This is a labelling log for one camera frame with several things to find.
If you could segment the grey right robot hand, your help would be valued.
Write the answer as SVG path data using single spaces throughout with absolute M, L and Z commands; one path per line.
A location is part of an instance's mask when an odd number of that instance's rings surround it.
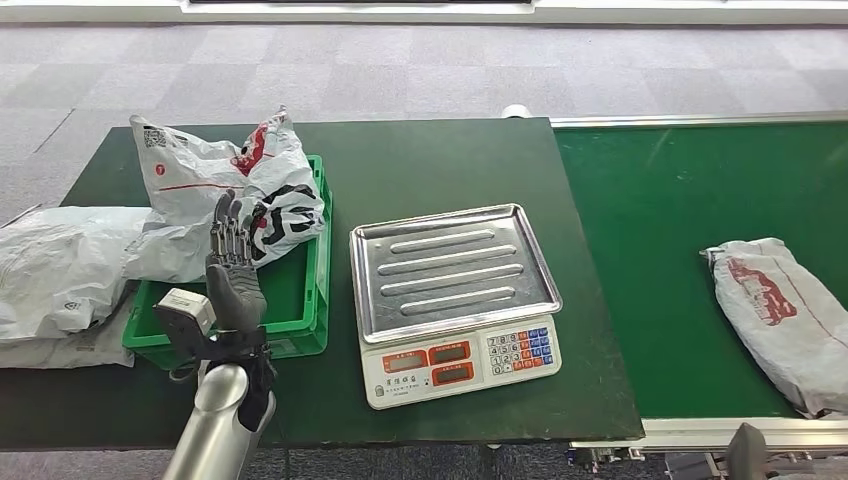
M 767 445 L 762 432 L 748 423 L 742 423 L 726 450 L 727 478 L 765 480 L 767 459 Z

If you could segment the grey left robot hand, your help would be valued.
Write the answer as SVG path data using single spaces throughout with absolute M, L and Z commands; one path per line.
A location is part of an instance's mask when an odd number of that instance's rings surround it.
M 206 257 L 207 297 L 220 330 L 252 332 L 260 327 L 267 309 L 253 264 L 254 217 L 243 215 L 242 201 L 233 190 L 217 200 Z

